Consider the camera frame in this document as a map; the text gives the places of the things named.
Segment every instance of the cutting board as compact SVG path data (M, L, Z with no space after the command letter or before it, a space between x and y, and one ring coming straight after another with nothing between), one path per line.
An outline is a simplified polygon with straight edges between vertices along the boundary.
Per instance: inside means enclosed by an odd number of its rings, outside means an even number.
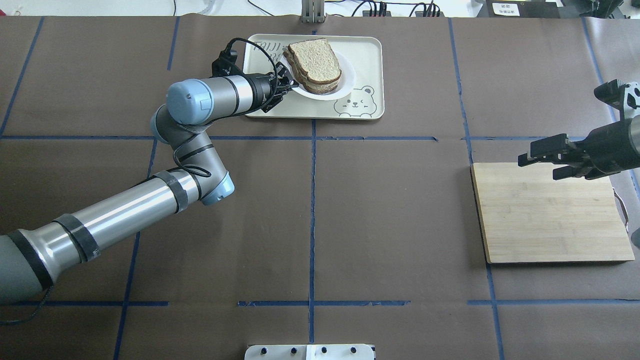
M473 164L487 262L634 260L609 178L555 181L555 167Z

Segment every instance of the tray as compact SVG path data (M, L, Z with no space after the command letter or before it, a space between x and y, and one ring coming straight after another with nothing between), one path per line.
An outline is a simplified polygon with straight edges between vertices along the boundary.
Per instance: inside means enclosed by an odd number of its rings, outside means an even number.
M313 100L289 92L278 106L268 113L259 110L249 117L297 119L375 120L385 112L385 94L382 74L382 45L372 37L338 37L319 35L255 34L249 40L262 46L277 61L282 51L292 42L325 38L333 50L340 52L353 64L357 81L353 91L335 101ZM244 49L243 71L273 71L267 58L254 46Z

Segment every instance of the bread slice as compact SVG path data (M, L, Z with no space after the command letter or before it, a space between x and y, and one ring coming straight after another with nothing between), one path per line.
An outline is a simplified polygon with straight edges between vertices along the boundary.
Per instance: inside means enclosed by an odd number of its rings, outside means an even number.
M314 94L335 90L342 75L340 63L325 38L295 42L284 51L294 77Z

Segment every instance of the plate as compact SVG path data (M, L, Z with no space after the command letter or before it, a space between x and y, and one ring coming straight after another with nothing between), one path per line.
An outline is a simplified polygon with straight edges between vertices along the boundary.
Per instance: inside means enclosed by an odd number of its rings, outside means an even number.
M334 51L335 57L338 58L338 63L340 64L340 70L342 70L342 75L340 75L340 80L338 80L338 87L333 91L328 92L326 94L313 94L312 92L308 92L302 84L299 87L293 88L293 91L298 94L308 97L309 99L314 100L323 100L323 101L333 101L341 99L351 93L353 87L356 85L356 70L353 68L351 62L342 54ZM293 75L293 71L291 70L291 65L287 61L287 58L282 55L280 57L280 62L284 66L289 69L289 72Z

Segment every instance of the brown table surface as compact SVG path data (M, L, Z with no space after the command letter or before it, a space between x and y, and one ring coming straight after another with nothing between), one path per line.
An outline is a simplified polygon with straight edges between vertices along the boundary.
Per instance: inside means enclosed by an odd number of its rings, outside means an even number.
M172 167L148 120L232 37L314 31L380 40L384 116L219 121L235 194L64 273L32 322L0 329L0 359L242 359L309 342L375 344L378 359L637 359L640 261L488 266L469 165L613 121L593 89L640 81L638 20L2 17L0 233ZM633 231L632 176L611 180Z

